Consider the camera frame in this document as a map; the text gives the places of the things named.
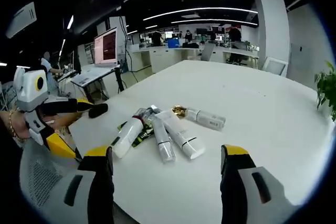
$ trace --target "computer monitor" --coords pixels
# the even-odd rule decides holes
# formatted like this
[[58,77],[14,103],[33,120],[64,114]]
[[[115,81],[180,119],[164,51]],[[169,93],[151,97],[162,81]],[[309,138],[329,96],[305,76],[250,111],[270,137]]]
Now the computer monitor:
[[94,39],[95,64],[117,65],[117,28],[110,29]]

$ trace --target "office desk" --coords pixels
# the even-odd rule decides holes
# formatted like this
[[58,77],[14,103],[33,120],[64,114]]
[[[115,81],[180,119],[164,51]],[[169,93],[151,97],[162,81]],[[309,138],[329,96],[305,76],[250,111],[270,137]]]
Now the office desk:
[[[182,60],[186,60],[188,56],[197,56],[202,52],[201,48],[168,48],[168,47],[148,47],[133,51],[132,68],[128,59],[129,69],[138,71],[145,66],[152,66],[153,73],[157,73],[170,67]],[[210,61],[226,63],[230,54],[239,54],[249,57],[253,68],[258,69],[258,56],[251,52],[241,49],[230,49],[225,47],[215,47]]]
[[333,123],[316,110],[316,92],[268,72],[229,64],[182,61],[106,101],[96,119],[84,114],[70,126],[81,154],[110,144],[117,126],[138,108],[191,106],[226,118],[222,132],[181,123],[202,139],[205,153],[189,161],[174,145],[176,161],[163,164],[155,138],[113,157],[114,201],[141,224],[220,223],[221,145],[249,151],[301,204],[319,180],[332,150]]
[[[86,65],[82,67],[81,74],[73,77],[71,82],[77,85],[78,87],[83,88],[88,101],[93,103],[93,98],[91,97],[91,94],[88,90],[88,85],[91,83],[94,83],[97,80],[103,79],[105,76],[113,72],[116,75],[116,80],[117,80],[120,91],[124,90],[121,77],[120,77],[119,67],[120,65],[117,65],[116,67],[96,67],[94,64]],[[104,83],[104,88],[106,89],[109,97],[112,97],[111,91],[110,91],[110,88],[111,88],[110,86],[112,83],[108,82],[107,84],[105,83],[104,79],[103,79],[103,83]]]

